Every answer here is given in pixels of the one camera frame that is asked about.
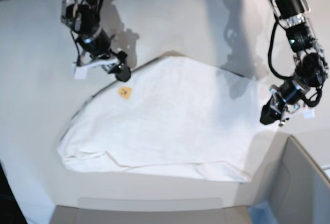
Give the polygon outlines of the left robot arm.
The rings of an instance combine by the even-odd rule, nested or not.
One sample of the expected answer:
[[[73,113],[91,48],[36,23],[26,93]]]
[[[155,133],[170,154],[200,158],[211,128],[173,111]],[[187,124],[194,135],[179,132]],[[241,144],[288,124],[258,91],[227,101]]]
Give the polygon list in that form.
[[[320,103],[329,67],[307,16],[310,12],[307,0],[267,1],[275,19],[268,49],[268,66],[283,83],[270,87],[271,97],[261,110],[260,123],[269,125],[279,122],[283,126],[294,114],[307,114]],[[279,26],[285,31],[293,51],[295,69],[290,76],[278,73],[272,63],[275,34]]]

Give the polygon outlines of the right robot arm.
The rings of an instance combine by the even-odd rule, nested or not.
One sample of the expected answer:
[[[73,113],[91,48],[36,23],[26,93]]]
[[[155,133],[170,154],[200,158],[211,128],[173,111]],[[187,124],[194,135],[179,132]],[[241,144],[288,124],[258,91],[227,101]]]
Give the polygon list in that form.
[[[118,81],[127,82],[131,69],[124,51],[111,48],[115,36],[108,36],[101,26],[104,0],[62,0],[60,19],[69,30],[77,50],[73,62],[75,79],[86,79],[88,71],[101,67]]]

